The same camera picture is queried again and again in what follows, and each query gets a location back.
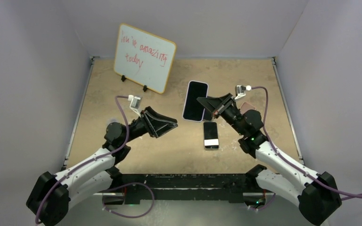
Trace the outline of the pink phone case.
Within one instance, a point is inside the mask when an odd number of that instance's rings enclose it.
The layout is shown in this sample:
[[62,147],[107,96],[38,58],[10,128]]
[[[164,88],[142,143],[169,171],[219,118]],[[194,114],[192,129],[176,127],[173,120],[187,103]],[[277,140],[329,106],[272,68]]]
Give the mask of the pink phone case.
[[248,102],[243,102],[239,108],[240,112],[244,114],[249,110],[256,110],[256,108]]

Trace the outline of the black smartphone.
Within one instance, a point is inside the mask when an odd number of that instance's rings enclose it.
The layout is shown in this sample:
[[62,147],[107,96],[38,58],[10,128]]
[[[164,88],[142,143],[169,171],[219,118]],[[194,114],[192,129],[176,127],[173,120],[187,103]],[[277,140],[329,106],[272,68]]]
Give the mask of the black smartphone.
[[204,148],[206,150],[219,149],[218,128],[216,122],[204,122]]

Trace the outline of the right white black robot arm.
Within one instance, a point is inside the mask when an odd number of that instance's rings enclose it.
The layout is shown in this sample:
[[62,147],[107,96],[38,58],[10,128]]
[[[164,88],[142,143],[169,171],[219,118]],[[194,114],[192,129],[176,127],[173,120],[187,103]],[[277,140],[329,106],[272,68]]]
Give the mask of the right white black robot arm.
[[300,164],[273,145],[261,131],[264,126],[257,110],[241,113],[232,94],[222,97],[198,97],[197,101],[214,118],[222,117],[242,136],[238,140],[241,149],[277,172],[268,169],[246,178],[246,186],[256,192],[260,188],[270,190],[296,205],[303,217],[320,226],[342,204],[335,192],[337,184],[328,172],[322,174]]

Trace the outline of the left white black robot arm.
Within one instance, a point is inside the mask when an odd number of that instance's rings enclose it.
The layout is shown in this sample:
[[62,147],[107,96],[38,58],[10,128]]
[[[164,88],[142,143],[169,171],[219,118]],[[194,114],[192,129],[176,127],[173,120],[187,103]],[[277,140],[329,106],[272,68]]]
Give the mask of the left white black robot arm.
[[127,142],[144,134],[159,138],[177,126],[176,119],[158,114],[150,106],[130,124],[108,124],[105,143],[94,154],[66,170],[55,174],[47,171],[38,177],[26,201],[35,214],[35,223],[54,226],[72,207],[94,193],[119,191],[122,180],[110,171],[129,153]]

